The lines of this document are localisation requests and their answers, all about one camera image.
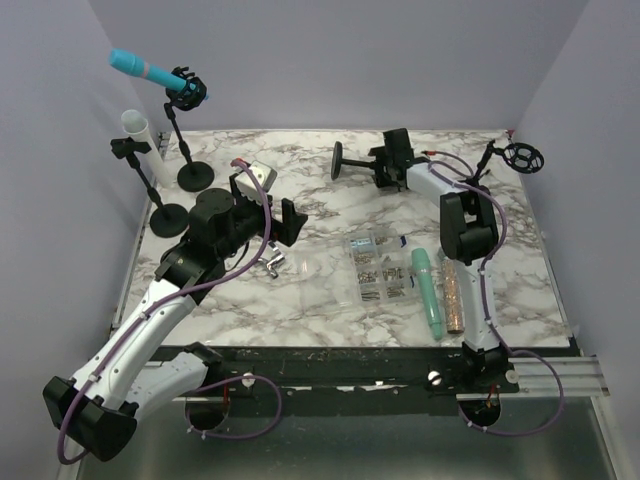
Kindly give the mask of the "black round base stand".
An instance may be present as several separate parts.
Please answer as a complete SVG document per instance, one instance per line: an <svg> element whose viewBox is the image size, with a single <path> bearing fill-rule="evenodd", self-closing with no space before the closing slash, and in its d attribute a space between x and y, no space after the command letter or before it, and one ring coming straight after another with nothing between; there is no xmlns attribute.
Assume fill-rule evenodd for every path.
<svg viewBox="0 0 640 480"><path fill-rule="evenodd" d="M343 166L366 168L374 172L374 183L378 188L385 186L383 178L383 162L386 151L383 146L373 147L369 150L368 156L373 157L372 161L346 159L343 154L343 144L336 141L333 146L330 177L333 181L339 178Z"/></svg>

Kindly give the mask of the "mint green microphone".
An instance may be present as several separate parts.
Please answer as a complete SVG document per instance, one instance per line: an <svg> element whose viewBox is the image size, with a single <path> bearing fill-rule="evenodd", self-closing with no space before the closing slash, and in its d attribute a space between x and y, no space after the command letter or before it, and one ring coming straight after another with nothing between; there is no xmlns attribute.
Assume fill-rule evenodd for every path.
<svg viewBox="0 0 640 480"><path fill-rule="evenodd" d="M412 268L418 281L427 323L436 341L443 337L442 319L431 275L431 262L424 248L415 248L411 252Z"/></svg>

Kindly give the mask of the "silver glitter microphone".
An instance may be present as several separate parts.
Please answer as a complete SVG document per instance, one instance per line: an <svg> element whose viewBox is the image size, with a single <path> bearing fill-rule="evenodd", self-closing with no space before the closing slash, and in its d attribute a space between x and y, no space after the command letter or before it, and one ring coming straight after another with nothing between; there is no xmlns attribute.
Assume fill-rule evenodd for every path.
<svg viewBox="0 0 640 480"><path fill-rule="evenodd" d="M441 260L441 275L446 330L449 334L459 335L464 332L461 294L454 264L447 257Z"/></svg>

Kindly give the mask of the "black tripod shock mount stand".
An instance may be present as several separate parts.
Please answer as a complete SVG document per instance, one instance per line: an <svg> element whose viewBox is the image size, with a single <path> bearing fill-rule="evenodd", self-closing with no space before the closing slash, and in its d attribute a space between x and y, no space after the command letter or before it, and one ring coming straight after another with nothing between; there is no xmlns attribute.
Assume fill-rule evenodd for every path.
<svg viewBox="0 0 640 480"><path fill-rule="evenodd" d="M477 187L483 176L489 161L494 157L500 157L513 171L520 174L535 174L545 164L542 153L535 147L521 142L510 143L506 147L497 147L495 141L487 143L483 155L476 166L473 175L465 180L471 186Z"/></svg>

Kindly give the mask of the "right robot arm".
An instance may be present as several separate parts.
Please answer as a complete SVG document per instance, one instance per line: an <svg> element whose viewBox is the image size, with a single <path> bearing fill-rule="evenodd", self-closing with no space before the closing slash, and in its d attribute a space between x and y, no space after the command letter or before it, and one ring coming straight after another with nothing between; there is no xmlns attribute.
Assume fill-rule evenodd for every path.
<svg viewBox="0 0 640 480"><path fill-rule="evenodd" d="M376 185L408 189L439 208L440 247L455 267L466 321L458 378L467 389L483 391L508 364L506 350L490 330L495 304L486 263L499 235L490 192L479 185L495 142L487 144L471 178L451 180L436 171L434 161L415 156L405 128L385 131L383 139L383 146L369 151Z"/></svg>

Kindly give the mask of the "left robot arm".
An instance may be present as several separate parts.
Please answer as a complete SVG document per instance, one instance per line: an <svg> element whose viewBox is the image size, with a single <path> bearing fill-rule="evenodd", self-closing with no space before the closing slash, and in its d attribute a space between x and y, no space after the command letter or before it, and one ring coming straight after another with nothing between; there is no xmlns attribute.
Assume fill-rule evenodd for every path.
<svg viewBox="0 0 640 480"><path fill-rule="evenodd" d="M66 440L101 461L118 455L149 414L183 393L214 393L222 380L212 350L200 343L183 349L153 374L143 369L168 334L216 286L249 270L249 260L230 272L225 262L252 238L261 245L292 246L308 217L289 199L281 219L271 212L268 184L247 172L229 179L229 189L210 188L196 197L179 243L165 252L155 277L128 319L70 378L53 377L43 397L59 430L61 464L80 461L65 454Z"/></svg>

